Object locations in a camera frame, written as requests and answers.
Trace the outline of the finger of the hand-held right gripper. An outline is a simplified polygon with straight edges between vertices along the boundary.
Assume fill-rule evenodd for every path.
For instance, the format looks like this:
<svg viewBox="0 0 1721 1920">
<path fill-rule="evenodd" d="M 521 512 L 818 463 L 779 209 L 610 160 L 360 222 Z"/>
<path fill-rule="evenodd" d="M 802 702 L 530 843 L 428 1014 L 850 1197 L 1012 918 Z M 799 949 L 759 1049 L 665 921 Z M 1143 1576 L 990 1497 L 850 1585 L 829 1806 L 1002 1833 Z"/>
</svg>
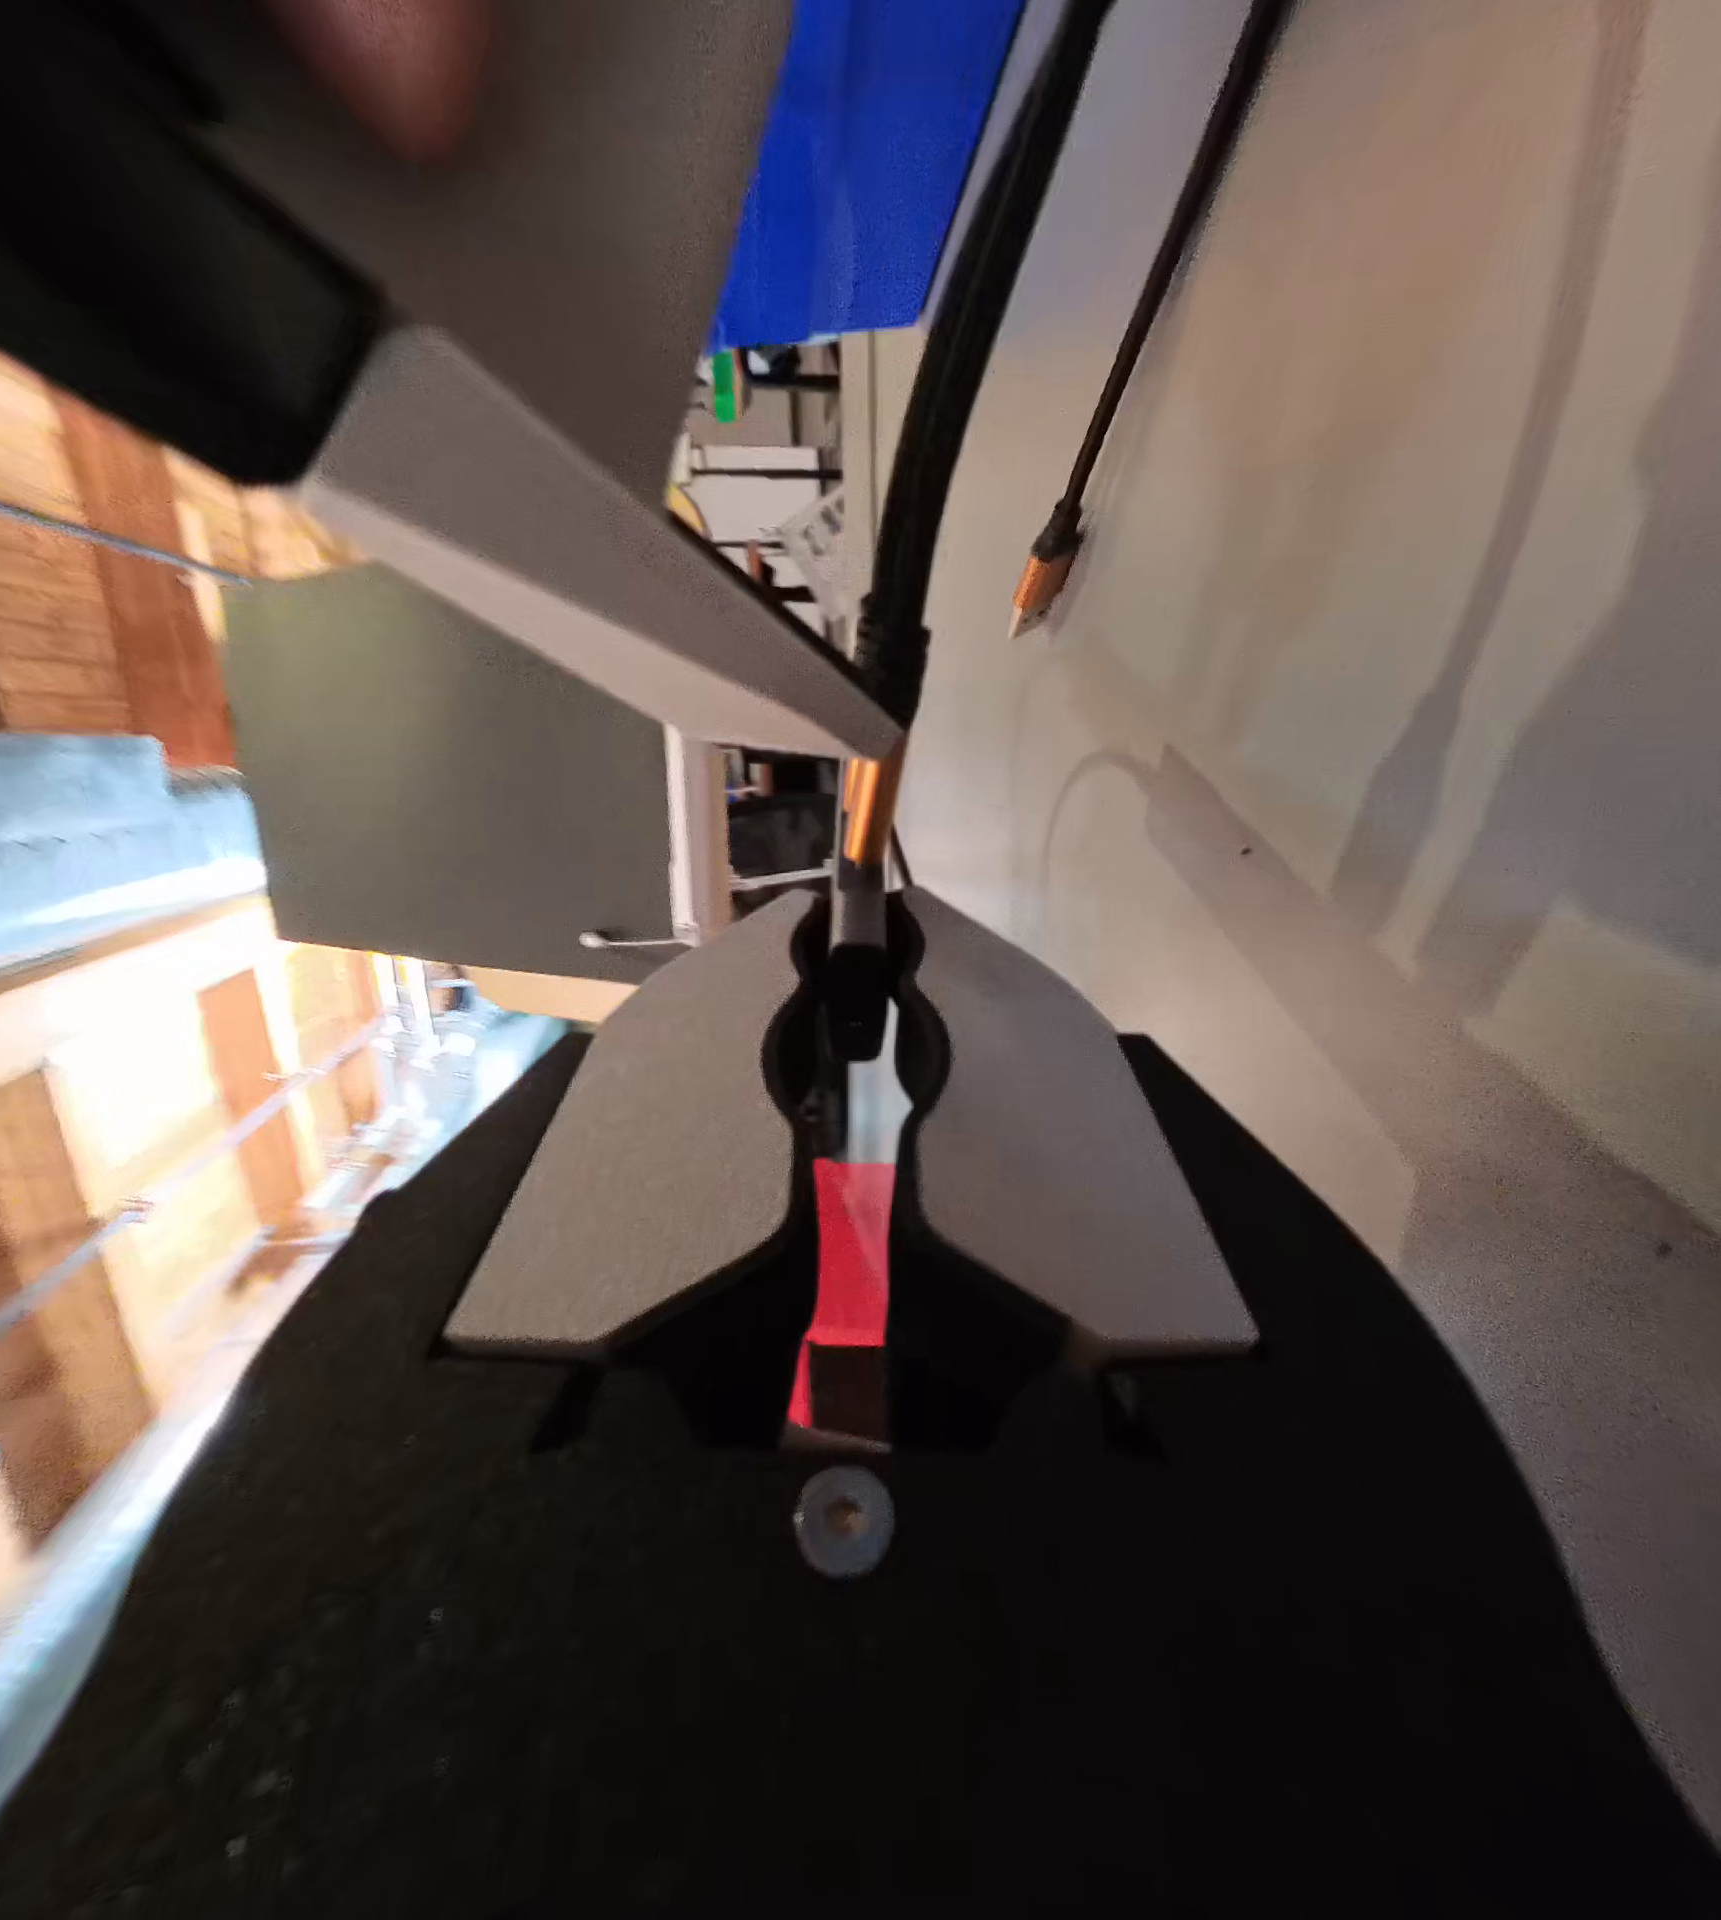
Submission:
<svg viewBox="0 0 1721 1920">
<path fill-rule="evenodd" d="M 791 5 L 492 5 L 456 151 L 386 154 L 259 5 L 200 5 L 215 153 L 393 326 L 299 500 L 687 737 L 888 757 L 847 658 L 667 509 Z"/>
</svg>

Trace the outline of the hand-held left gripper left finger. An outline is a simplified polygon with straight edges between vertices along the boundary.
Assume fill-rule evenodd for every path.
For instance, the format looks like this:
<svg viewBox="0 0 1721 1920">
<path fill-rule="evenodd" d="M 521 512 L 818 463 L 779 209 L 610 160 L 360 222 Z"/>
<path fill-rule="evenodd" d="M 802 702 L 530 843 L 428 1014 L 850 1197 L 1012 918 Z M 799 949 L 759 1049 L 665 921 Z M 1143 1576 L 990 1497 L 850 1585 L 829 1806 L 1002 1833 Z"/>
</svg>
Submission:
<svg viewBox="0 0 1721 1920">
<path fill-rule="evenodd" d="M 779 897 L 606 1019 L 445 1325 L 453 1351 L 608 1357 L 781 1232 L 794 1135 L 767 1053 L 818 906 Z"/>
</svg>

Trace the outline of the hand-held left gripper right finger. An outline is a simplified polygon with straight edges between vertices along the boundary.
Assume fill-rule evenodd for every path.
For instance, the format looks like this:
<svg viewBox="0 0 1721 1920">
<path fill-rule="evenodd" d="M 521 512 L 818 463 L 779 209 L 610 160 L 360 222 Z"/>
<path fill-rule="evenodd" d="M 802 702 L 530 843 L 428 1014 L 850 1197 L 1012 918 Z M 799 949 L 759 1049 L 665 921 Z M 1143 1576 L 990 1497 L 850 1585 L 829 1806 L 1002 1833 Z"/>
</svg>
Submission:
<svg viewBox="0 0 1721 1920">
<path fill-rule="evenodd" d="M 1109 1021 L 940 897 L 903 903 L 946 1044 L 919 1127 L 924 1223 L 1084 1358 L 1252 1355 L 1257 1322 Z"/>
</svg>

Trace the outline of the red plastic bin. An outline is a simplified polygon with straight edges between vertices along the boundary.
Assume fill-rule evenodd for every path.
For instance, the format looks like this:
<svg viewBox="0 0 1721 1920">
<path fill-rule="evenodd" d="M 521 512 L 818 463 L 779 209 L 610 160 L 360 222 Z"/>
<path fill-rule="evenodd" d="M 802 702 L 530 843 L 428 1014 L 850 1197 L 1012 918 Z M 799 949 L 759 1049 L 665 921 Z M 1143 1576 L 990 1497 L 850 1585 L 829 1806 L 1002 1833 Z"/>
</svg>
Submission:
<svg viewBox="0 0 1721 1920">
<path fill-rule="evenodd" d="M 799 1431 L 884 1432 L 892 1164 L 815 1164 L 818 1297 L 799 1351 L 786 1422 Z"/>
</svg>

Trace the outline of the dark grey USB adapter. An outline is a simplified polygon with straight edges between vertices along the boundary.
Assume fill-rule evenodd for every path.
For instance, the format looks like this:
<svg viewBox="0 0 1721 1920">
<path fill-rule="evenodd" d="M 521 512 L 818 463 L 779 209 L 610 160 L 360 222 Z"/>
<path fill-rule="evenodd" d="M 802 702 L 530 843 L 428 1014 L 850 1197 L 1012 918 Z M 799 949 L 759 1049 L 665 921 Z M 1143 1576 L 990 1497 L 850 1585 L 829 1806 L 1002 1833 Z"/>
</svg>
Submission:
<svg viewBox="0 0 1721 1920">
<path fill-rule="evenodd" d="M 818 974 L 818 1038 L 824 1063 L 875 1063 L 896 990 L 891 893 L 882 876 L 853 871 L 829 901 L 826 951 Z"/>
</svg>

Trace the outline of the blue plastic bin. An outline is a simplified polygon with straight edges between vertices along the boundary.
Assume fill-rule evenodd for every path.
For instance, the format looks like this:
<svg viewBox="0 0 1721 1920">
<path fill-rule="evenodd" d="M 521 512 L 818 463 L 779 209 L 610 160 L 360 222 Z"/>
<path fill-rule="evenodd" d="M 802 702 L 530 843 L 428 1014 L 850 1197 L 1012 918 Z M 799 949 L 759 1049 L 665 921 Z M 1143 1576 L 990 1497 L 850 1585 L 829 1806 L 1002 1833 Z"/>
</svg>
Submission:
<svg viewBox="0 0 1721 1920">
<path fill-rule="evenodd" d="M 910 326 L 1022 2 L 800 2 L 707 352 Z"/>
</svg>

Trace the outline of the grey desk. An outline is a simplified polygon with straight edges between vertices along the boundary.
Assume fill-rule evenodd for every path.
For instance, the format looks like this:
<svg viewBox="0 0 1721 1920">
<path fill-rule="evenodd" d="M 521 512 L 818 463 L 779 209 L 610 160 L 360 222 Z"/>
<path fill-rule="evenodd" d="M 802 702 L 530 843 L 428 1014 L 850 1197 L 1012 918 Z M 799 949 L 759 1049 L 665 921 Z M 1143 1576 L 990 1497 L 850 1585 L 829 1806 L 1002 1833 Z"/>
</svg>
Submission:
<svg viewBox="0 0 1721 1920">
<path fill-rule="evenodd" d="M 1427 1313 L 1721 1841 L 1721 5 L 1296 5 L 1010 637 L 1242 5 L 1119 5 L 903 837 Z"/>
</svg>

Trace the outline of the white board bracket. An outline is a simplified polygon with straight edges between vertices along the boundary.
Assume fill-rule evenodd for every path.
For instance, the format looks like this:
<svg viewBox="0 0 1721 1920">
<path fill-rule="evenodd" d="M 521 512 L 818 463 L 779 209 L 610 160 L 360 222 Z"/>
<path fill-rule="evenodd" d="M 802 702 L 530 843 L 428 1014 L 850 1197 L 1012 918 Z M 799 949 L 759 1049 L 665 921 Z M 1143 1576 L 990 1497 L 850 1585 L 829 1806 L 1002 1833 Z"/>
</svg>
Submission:
<svg viewBox="0 0 1721 1920">
<path fill-rule="evenodd" d="M 674 940 L 698 949 L 733 921 L 729 767 L 709 742 L 665 728 Z"/>
</svg>

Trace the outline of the silver ventilation duct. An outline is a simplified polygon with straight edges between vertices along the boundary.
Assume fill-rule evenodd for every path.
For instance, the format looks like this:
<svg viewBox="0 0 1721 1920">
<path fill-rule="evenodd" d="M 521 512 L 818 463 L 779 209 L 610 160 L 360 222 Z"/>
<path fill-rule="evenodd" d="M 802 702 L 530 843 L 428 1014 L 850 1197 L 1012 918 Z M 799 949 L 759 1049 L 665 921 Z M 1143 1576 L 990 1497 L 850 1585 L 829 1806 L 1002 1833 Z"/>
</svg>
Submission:
<svg viewBox="0 0 1721 1920">
<path fill-rule="evenodd" d="M 130 733 L 0 733 L 0 973 L 262 893 L 239 772 Z"/>
</svg>

